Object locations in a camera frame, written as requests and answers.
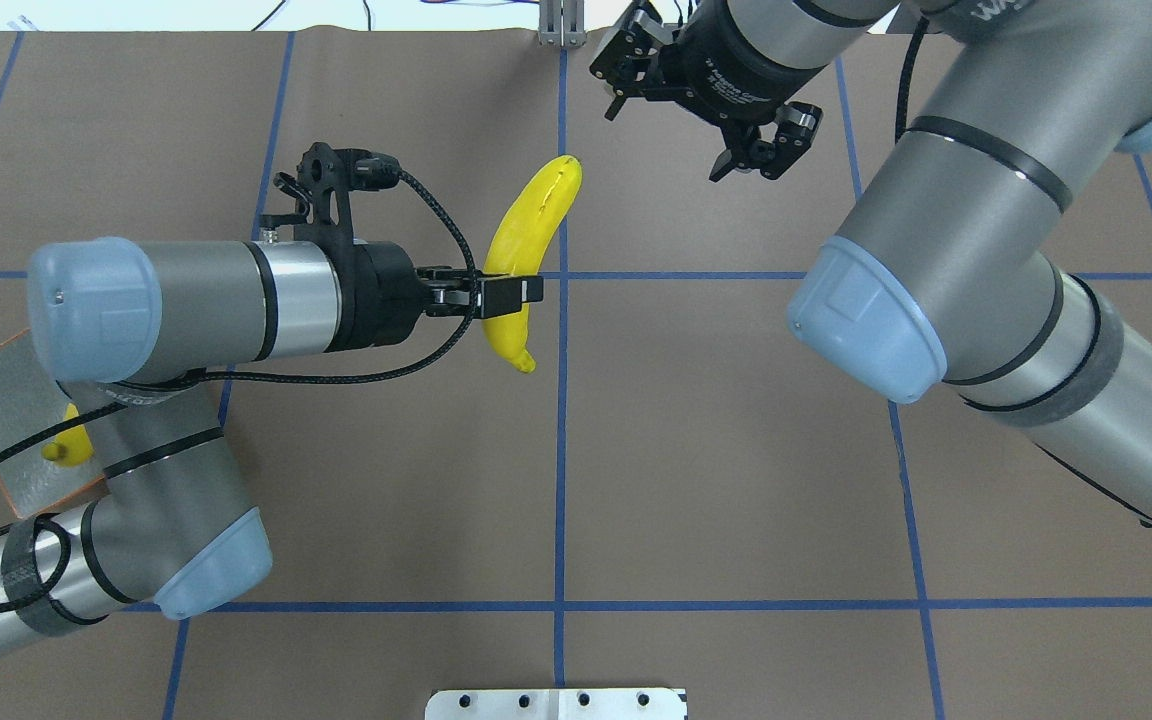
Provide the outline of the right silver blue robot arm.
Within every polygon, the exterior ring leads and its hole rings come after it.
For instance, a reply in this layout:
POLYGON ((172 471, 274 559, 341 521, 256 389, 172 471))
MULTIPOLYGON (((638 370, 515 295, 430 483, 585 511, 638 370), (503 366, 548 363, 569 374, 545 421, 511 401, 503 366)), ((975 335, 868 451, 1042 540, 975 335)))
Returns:
POLYGON ((1152 151, 1152 1, 919 1, 955 63, 787 306, 897 404, 946 382, 1152 528, 1152 344, 1041 252, 1114 152, 1152 151))

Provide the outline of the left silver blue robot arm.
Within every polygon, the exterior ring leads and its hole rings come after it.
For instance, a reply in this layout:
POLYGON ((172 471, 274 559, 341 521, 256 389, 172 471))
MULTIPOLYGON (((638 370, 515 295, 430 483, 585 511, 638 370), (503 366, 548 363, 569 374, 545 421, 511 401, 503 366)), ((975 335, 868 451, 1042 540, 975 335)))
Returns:
POLYGON ((76 406, 0 462, 83 429, 108 488, 0 530, 0 655, 134 602, 184 620, 273 568, 207 382, 230 364, 397 344, 422 316, 521 318, 535 270, 417 268, 389 242, 41 247, 26 272, 37 361, 76 406))

